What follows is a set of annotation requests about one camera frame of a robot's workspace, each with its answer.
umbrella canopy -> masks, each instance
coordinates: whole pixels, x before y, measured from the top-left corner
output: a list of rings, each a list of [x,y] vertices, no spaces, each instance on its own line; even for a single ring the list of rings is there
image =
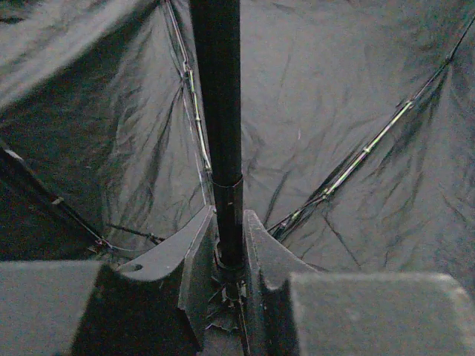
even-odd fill
[[[440,271],[475,293],[474,15],[471,1],[241,2],[244,206],[267,228],[456,49],[331,198],[284,229],[304,262]],[[118,263],[212,202],[195,58],[186,0],[0,1],[0,138]],[[2,168],[0,187],[3,260],[88,258],[85,232],[18,172]]]

black fabric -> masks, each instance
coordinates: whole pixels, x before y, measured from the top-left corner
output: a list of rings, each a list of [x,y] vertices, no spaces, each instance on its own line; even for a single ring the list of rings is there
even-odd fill
[[[2,139],[98,228],[177,231],[203,205],[202,190],[209,197],[164,2],[1,3]],[[187,1],[173,5],[194,58]],[[268,227],[386,125],[475,14],[471,1],[241,7],[244,201]],[[430,95],[285,239],[303,261],[328,271],[441,271],[475,292],[474,31]],[[20,206],[19,194],[3,197],[3,258],[84,247]],[[122,247],[151,247],[106,233]]]

metal rod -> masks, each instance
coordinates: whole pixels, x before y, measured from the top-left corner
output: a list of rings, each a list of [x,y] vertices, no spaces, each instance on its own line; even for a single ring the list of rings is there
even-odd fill
[[[191,0],[191,19],[212,164],[220,262],[243,261],[240,136],[240,1]]]

black pole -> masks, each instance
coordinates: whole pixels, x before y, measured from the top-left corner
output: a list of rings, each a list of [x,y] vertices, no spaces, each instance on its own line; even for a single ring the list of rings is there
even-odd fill
[[[240,151],[240,0],[191,0],[206,131],[212,161],[220,262],[243,260]]]

